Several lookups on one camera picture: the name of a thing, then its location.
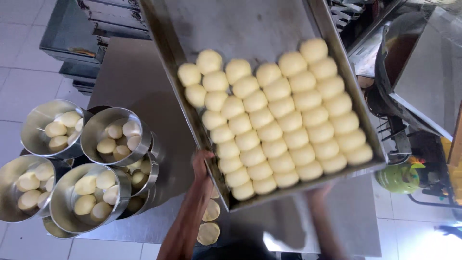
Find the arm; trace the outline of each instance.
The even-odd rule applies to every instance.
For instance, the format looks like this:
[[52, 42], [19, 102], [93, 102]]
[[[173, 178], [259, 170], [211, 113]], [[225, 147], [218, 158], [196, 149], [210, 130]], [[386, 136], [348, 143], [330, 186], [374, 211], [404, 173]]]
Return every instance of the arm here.
[[207, 208], [213, 182], [204, 160], [214, 157], [206, 150], [197, 152], [193, 160], [194, 182], [186, 193], [180, 211], [160, 246], [158, 260], [190, 259], [196, 243], [202, 216]]
[[327, 184], [322, 188], [314, 189], [306, 193], [311, 218], [315, 226], [321, 253], [325, 258], [332, 260], [348, 259], [332, 232], [329, 216], [324, 203], [324, 198], [331, 188], [332, 185]]

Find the white floor tile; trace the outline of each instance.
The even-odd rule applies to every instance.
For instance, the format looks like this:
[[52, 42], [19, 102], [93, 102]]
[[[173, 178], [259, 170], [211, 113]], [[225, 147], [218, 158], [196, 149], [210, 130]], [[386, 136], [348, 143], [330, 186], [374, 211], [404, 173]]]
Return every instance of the white floor tile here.
[[23, 149], [20, 135], [22, 126], [22, 123], [0, 121], [0, 147], [8, 147], [8, 149], [0, 149], [0, 167], [21, 153]]
[[12, 67], [26, 40], [30, 25], [0, 23], [0, 67]]
[[153, 260], [159, 254], [160, 244], [143, 244], [143, 251], [141, 252], [140, 260]]
[[367, 260], [398, 260], [398, 245], [396, 244], [395, 222], [393, 219], [377, 219], [378, 234], [382, 257], [366, 257]]
[[[448, 203], [447, 199], [440, 200], [438, 197], [422, 194], [419, 190], [413, 193], [413, 197], [422, 202]], [[415, 220], [428, 222], [455, 223], [451, 209], [423, 206], [412, 202], [406, 194], [391, 194], [394, 219]]]
[[74, 239], [69, 260], [140, 259], [142, 243]]
[[438, 223], [395, 220], [400, 260], [460, 260], [462, 240], [435, 231]]
[[90, 101], [89, 96], [85, 96], [80, 93], [76, 88], [72, 86], [71, 79], [63, 78], [59, 87], [58, 93], [56, 94], [57, 99], [67, 99], [74, 102], [76, 105], [83, 109], [87, 109], [88, 102]]
[[3, 87], [3, 83], [5, 83], [6, 77], [8, 77], [9, 73], [10, 73], [9, 68], [0, 68], [0, 91], [1, 91], [1, 88]]
[[72, 239], [57, 239], [47, 235], [41, 218], [33, 218], [8, 226], [0, 258], [12, 260], [65, 260], [71, 249]]
[[55, 60], [39, 49], [40, 41], [46, 29], [46, 26], [32, 26], [24, 45], [16, 57], [13, 65], [15, 68], [59, 72], [63, 62]]
[[43, 0], [2, 0], [0, 8], [0, 23], [31, 25]]
[[6, 228], [8, 227], [8, 223], [0, 221], [0, 245], [3, 241], [3, 237], [5, 236]]
[[35, 25], [48, 25], [48, 20], [50, 20], [51, 13], [55, 8], [56, 0], [45, 0], [42, 8], [38, 12], [37, 18], [34, 21]]
[[376, 205], [377, 217], [393, 218], [393, 208], [391, 206], [390, 192], [379, 185], [375, 175], [371, 174], [372, 189], [374, 190], [374, 201]]
[[25, 121], [34, 107], [55, 98], [61, 80], [58, 73], [11, 69], [0, 91], [0, 120]]

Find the stainless steel table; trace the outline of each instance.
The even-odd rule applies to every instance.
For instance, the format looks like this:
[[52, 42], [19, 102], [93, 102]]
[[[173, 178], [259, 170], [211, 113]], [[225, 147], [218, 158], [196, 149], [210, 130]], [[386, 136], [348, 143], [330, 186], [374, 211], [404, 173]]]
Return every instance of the stainless steel table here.
[[[182, 111], [152, 42], [111, 38], [89, 107], [109, 105], [133, 110], [165, 147], [157, 180], [156, 207], [117, 220], [81, 238], [162, 243], [173, 224], [194, 174], [195, 150]], [[342, 180], [328, 196], [328, 209], [339, 241], [350, 254], [379, 257], [380, 242], [371, 177], [367, 171]], [[302, 194], [235, 213], [222, 210], [221, 244], [242, 238], [269, 250], [319, 253], [316, 234]]]

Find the tiled floor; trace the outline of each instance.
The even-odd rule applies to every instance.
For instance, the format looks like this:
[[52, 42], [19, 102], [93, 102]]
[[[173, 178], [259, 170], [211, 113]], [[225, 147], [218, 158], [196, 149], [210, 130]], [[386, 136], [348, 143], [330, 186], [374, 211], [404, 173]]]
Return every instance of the tiled floor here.
[[[54, 98], [86, 108], [89, 97], [57, 71], [61, 62], [38, 49], [56, 0], [0, 1], [0, 165], [22, 149], [19, 133], [28, 112]], [[378, 125], [379, 121], [371, 119]], [[460, 259], [462, 240], [434, 231], [454, 224], [451, 211], [420, 206], [391, 194], [371, 178], [384, 260]], [[439, 201], [423, 197], [422, 200]], [[40, 219], [0, 222], [0, 259], [156, 259], [160, 245], [99, 240], [58, 240], [46, 235]]]

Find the person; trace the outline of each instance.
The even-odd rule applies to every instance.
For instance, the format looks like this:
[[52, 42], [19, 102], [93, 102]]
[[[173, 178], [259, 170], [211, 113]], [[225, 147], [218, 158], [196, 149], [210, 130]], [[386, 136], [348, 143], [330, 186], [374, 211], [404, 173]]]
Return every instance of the person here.
[[[210, 199], [213, 182], [207, 174], [205, 159], [214, 154], [199, 150], [193, 159], [194, 181], [185, 195], [178, 215], [162, 243], [157, 260], [191, 259], [202, 216]], [[320, 259], [347, 259], [330, 227], [324, 198], [332, 185], [328, 184], [306, 192], [312, 221], [321, 249]], [[266, 248], [253, 248], [247, 243], [209, 248], [194, 256], [195, 259], [275, 259]]]

